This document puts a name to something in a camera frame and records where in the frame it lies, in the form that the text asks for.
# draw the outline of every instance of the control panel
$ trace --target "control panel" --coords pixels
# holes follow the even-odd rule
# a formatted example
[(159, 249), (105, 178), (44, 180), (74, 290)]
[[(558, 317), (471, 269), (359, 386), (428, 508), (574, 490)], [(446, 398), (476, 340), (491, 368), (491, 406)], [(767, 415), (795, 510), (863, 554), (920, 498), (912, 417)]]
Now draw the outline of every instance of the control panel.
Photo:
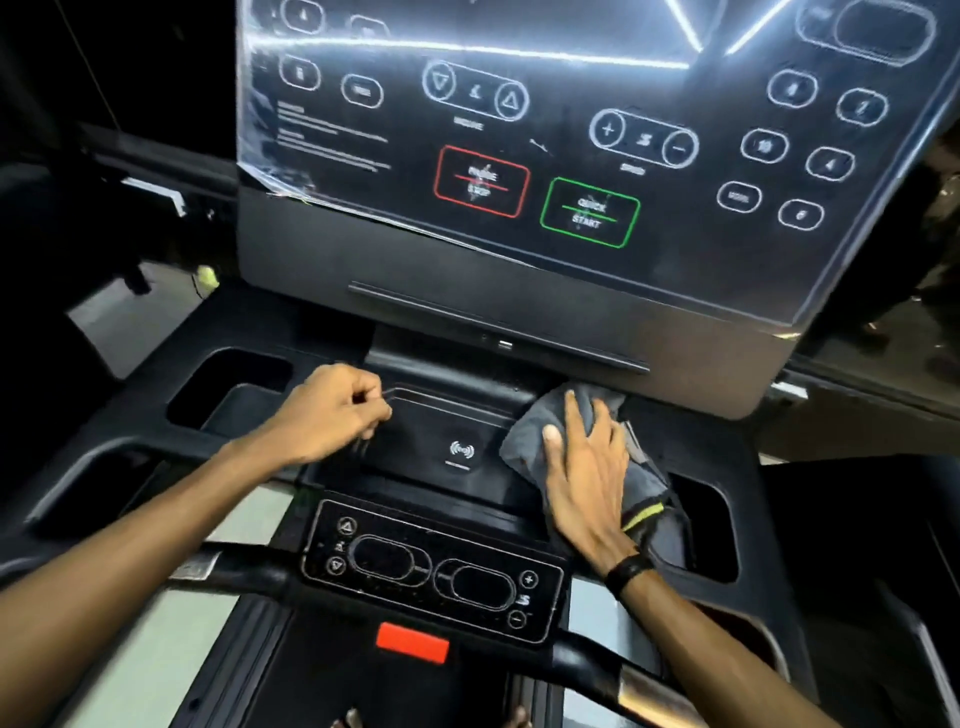
[(275, 192), (802, 329), (957, 81), (954, 0), (249, 0)]
[(556, 557), (334, 498), (318, 508), (301, 568), (310, 581), (529, 644), (546, 640), (564, 584)]

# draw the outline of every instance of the display screen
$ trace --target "display screen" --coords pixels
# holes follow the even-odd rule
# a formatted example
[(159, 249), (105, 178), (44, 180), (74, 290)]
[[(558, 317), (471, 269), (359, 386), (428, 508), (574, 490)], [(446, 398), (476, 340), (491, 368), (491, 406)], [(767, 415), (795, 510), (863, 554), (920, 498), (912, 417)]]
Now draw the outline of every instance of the display screen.
[(960, 48), (949, 0), (242, 14), (239, 161), (274, 192), (774, 332), (861, 242)]

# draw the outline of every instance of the forearm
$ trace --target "forearm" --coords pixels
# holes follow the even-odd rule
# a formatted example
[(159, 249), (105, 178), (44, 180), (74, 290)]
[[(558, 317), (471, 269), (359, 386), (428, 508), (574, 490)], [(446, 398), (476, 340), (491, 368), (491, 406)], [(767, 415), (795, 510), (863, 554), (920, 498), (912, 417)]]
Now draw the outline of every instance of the forearm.
[[(600, 540), (594, 566), (606, 573), (635, 550), (630, 539), (611, 534)], [(839, 728), (655, 571), (635, 577), (621, 600), (711, 728)]]
[(169, 491), (0, 593), (0, 726), (42, 717), (279, 465), (256, 447), (231, 443)]

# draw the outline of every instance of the handlebar control panel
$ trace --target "handlebar control panel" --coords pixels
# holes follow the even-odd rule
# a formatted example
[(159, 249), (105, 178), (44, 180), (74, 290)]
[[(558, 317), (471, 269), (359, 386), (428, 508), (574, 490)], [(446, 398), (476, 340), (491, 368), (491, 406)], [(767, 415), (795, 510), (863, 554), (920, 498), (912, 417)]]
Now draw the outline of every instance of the handlebar control panel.
[(454, 530), (378, 505), (327, 498), (317, 510), (301, 571), (309, 581), (364, 599), (512, 641), (543, 643), (559, 614), (561, 560)]

